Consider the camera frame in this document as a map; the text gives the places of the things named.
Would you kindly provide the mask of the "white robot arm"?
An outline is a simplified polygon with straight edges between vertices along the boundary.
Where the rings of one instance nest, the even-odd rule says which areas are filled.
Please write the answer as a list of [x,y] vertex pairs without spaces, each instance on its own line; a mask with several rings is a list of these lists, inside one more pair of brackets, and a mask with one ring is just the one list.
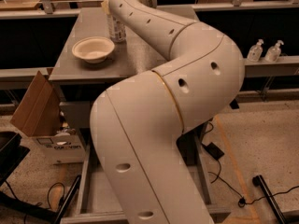
[[96,154],[130,224],[214,224],[177,140],[230,104],[245,75],[221,31],[163,12],[156,0],[108,0],[110,12],[166,60],[93,103]]

